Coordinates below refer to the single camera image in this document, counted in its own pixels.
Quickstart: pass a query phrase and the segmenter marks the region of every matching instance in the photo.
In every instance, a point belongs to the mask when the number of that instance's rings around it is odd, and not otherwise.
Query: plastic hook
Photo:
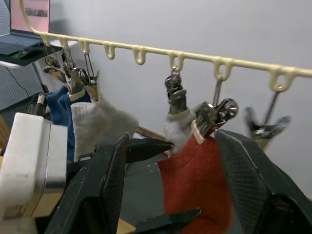
[[[62,48],[65,49],[65,44],[64,44],[64,38],[63,38],[63,36],[60,35],[60,36],[58,37],[58,40],[59,40],[60,45],[62,46]]]
[[[170,59],[171,69],[174,72],[180,72],[182,70],[182,68],[183,68],[183,62],[184,62],[184,59],[185,59],[184,53],[171,50],[171,51],[168,52],[168,56],[169,56],[169,59]]]
[[[214,64],[214,78],[217,81],[221,81],[221,82],[226,81],[230,77],[230,74],[231,74],[231,71],[233,68],[233,59],[218,56],[213,61],[213,64]],[[225,73],[224,74],[222,74],[220,72],[220,66],[221,65],[225,66]]]
[[[43,33],[41,35],[41,39],[43,41],[43,43],[45,44],[46,47],[50,47],[51,44],[50,44],[50,41],[49,41],[49,36],[47,35],[47,33]]]
[[[287,71],[282,71],[280,65],[275,65],[270,70],[270,87],[273,91],[283,93],[289,90],[293,79],[296,77],[296,69],[288,68]],[[285,77],[285,83],[281,86],[277,81],[280,76]]]
[[[144,46],[134,46],[133,47],[133,54],[135,56],[135,60],[136,60],[136,63],[138,65],[143,65],[145,63],[145,60],[146,60],[146,50],[144,48]]]
[[[105,41],[103,43],[104,49],[105,49],[105,54],[106,56],[110,59],[113,60],[115,58],[115,46],[108,41]]]
[[[86,38],[79,38],[80,46],[85,55],[90,53],[90,43],[86,41]]]
[[[67,39],[63,39],[63,41],[64,41],[64,49],[65,50],[69,50],[68,40]]]

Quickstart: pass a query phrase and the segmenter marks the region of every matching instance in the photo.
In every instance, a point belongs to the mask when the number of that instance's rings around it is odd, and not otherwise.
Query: blue sock
[[[90,96],[88,92],[85,92],[85,95],[75,101],[70,101],[69,95],[65,94],[60,97],[58,100],[59,105],[64,109],[68,116],[68,142],[67,142],[67,160],[74,161],[75,154],[75,135],[74,135],[74,127],[72,120],[72,111],[70,106],[76,102],[91,102]]]
[[[56,125],[68,125],[68,114],[58,103],[60,97],[67,93],[68,89],[65,86],[62,86],[57,92],[47,93],[47,105],[50,108],[52,122]]]

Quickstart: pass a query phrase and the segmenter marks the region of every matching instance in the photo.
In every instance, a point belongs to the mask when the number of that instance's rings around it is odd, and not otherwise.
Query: metal clip
[[[64,70],[64,72],[65,72],[65,74],[66,74],[67,77],[70,78],[71,72],[72,72],[72,70],[74,69],[74,67],[75,67],[75,64],[72,63],[72,62],[69,61],[69,60],[66,60],[66,61],[63,63],[63,70]]]
[[[79,76],[79,71],[81,70],[81,67],[75,67],[71,71],[71,75],[69,78],[69,93],[70,94],[76,94],[81,91],[83,91],[82,85],[81,85],[81,79]]]
[[[219,103],[221,86],[222,86],[222,81],[218,80],[215,86],[215,90],[214,90],[214,100],[213,100],[214,107],[216,107]]]
[[[66,83],[65,74],[62,71],[56,69],[55,67],[47,66],[47,67],[44,67],[42,71],[44,73],[54,76],[56,79],[60,80],[61,82]]]
[[[188,109],[186,105],[186,90],[178,90],[170,96],[169,99],[170,109],[169,112],[171,115],[179,114]]]
[[[203,102],[196,111],[196,127],[202,137],[210,136],[215,130],[216,111],[214,106],[208,102]]]
[[[180,73],[174,73],[173,70],[171,75],[165,80],[168,103],[170,104],[169,113],[171,115],[182,113],[188,109],[186,101],[187,91],[183,89],[181,82]]]
[[[59,61],[54,56],[48,55],[47,57],[45,57],[44,62],[48,66],[52,66],[52,67],[55,67],[57,69],[60,69]]]
[[[215,121],[217,128],[223,126],[227,121],[234,118],[239,111],[236,101],[231,98],[224,99],[220,105],[215,107],[217,119]]]
[[[84,89],[92,96],[96,101],[98,101],[98,77],[99,71],[95,77],[88,76],[87,72],[84,69],[79,71],[79,77],[84,85]]]
[[[234,118],[238,110],[238,104],[231,98],[224,99],[216,107],[208,102],[203,102],[196,111],[196,127],[201,136],[207,138],[227,121]]]
[[[176,91],[182,90],[181,77],[179,74],[171,74],[165,80],[165,86],[167,88],[167,95],[170,99],[171,95]]]
[[[280,118],[274,125],[268,125],[281,89],[282,86],[279,85],[277,91],[274,93],[262,125],[258,124],[255,120],[255,114],[252,108],[248,107],[245,111],[245,122],[249,127],[250,139],[256,140],[262,149],[265,149],[273,137],[283,132],[291,121],[290,116],[285,116]]]

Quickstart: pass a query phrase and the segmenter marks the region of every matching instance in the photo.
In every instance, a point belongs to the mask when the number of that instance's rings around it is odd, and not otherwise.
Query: laptop screen
[[[25,12],[35,29],[49,32],[50,0],[24,0]],[[18,0],[10,0],[11,31],[32,32],[20,11]]]

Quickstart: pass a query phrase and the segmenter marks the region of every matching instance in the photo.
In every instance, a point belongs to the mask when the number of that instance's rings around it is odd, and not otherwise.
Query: sock
[[[67,113],[68,118],[68,138],[67,138],[67,160],[74,161],[74,154],[75,154],[75,135],[74,135],[74,128],[73,128],[73,120],[72,120],[72,111],[71,105],[76,102],[91,102],[90,96],[88,92],[85,92],[84,96],[75,100],[71,101],[69,99],[69,94],[65,94],[58,100],[59,105],[63,108]]]
[[[124,111],[117,110],[102,96],[92,103],[71,106],[76,139],[75,161],[80,155],[93,152],[96,145],[115,134],[129,132],[129,138],[138,127],[138,120]]]
[[[168,114],[164,121],[164,132],[166,141],[174,144],[170,151],[170,156],[180,152],[192,135],[191,123],[195,119],[195,114],[187,110],[178,115]]]
[[[199,145],[192,135],[179,154],[158,161],[158,166],[165,214],[201,209],[183,233],[225,233],[232,202],[216,140],[210,137]]]
[[[47,105],[50,108],[52,122],[56,125],[68,125],[67,112],[58,103],[59,98],[67,93],[68,89],[65,86],[62,86],[57,92],[47,93]]]

